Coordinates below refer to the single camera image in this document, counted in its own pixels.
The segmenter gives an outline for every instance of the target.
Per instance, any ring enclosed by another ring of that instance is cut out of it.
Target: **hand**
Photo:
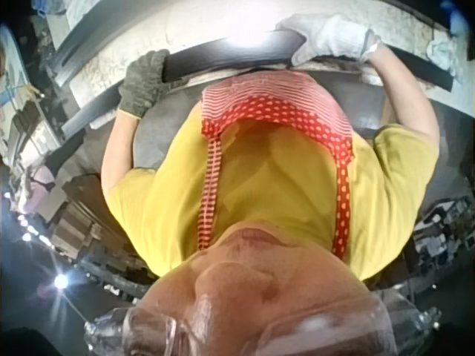
[[[380,38],[368,27],[341,15],[295,14],[278,23],[277,29],[294,30],[307,41],[294,53],[292,63],[301,65],[317,56],[346,56],[367,60]]]
[[[184,81],[163,82],[163,64],[168,54],[167,50],[151,51],[128,66],[124,82],[119,88],[122,96],[119,110],[142,119],[161,96],[185,84]]]

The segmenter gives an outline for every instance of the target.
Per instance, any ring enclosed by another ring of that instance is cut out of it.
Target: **person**
[[[36,213],[56,186],[59,170],[73,156],[83,141],[84,134],[79,132],[61,148],[49,152],[40,162],[26,167],[19,180],[10,210],[20,214]]]
[[[439,154],[435,113],[368,27],[340,15],[294,15],[278,28],[307,38],[294,65],[325,55],[369,61],[399,123],[370,146],[308,75],[259,71],[207,87],[160,169],[133,169],[140,119],[173,87],[161,80],[166,51],[133,62],[119,90],[102,189],[161,278],[138,307],[88,324],[92,347],[116,345],[125,355],[333,355],[329,340],[334,347],[359,340],[361,316],[378,314],[362,281],[410,237]],[[101,325],[116,325],[122,336],[99,337]],[[321,332],[294,334],[313,327]],[[351,344],[352,355],[391,355]],[[309,352],[317,346],[327,351]]]

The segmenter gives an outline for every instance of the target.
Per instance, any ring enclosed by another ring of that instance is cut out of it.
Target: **workbench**
[[[63,16],[48,16],[55,47],[60,46],[80,19],[99,0],[72,1]],[[348,19],[371,26],[383,42],[427,59],[429,42],[444,31],[434,29],[409,13],[374,0],[179,0],[163,1],[149,19],[113,40],[71,81],[70,88],[80,107],[125,76],[130,62],[149,50],[168,48],[172,53],[223,37],[246,41],[254,33],[273,30],[293,13],[343,13]],[[429,98],[475,116],[475,61],[467,62],[468,42],[453,38],[459,60],[460,81],[451,93],[422,83]],[[370,73],[366,82],[381,85]]]

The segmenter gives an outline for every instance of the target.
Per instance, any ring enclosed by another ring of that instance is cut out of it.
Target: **polka dot apron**
[[[239,120],[288,125],[328,149],[336,165],[336,217],[332,252],[342,259],[350,231],[348,164],[353,159],[352,128],[332,96],[310,76],[261,71],[211,85],[203,92],[202,134],[208,162],[198,216],[198,249],[208,248],[223,155],[220,136]]]

